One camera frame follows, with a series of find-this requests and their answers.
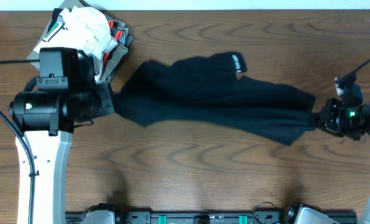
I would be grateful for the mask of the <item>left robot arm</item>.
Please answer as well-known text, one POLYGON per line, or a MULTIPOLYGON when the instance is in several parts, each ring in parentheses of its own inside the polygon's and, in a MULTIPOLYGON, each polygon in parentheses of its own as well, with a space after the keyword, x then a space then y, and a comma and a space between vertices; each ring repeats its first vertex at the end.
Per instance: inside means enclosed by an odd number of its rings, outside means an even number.
POLYGON ((19 130, 18 223, 65 223, 66 168, 75 128, 114 112, 109 83, 97 84, 82 50, 39 52, 40 75, 9 105, 19 130))

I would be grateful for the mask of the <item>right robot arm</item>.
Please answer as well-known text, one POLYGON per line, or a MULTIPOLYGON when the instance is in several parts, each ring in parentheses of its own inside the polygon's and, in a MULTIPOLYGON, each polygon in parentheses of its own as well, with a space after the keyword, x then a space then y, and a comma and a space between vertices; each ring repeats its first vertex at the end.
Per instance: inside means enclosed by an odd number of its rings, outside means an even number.
MULTIPOLYGON (((337 97, 326 101, 315 118, 317 128, 335 137, 360 141, 370 137, 370 96, 356 84, 356 72, 335 80, 337 97)), ((295 202, 286 208, 279 223, 370 223, 370 190, 361 216, 347 211, 323 211, 306 203, 295 202)))

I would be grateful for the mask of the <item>black t-shirt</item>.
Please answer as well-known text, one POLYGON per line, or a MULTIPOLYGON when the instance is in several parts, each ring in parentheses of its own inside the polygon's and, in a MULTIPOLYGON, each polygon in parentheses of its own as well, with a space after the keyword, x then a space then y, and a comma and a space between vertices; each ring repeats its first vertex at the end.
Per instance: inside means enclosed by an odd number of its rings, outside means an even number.
POLYGON ((191 57, 166 65, 143 62, 116 94, 114 109, 141 126, 185 120, 240 129, 291 145, 315 130, 315 96, 247 77, 239 52, 191 57))

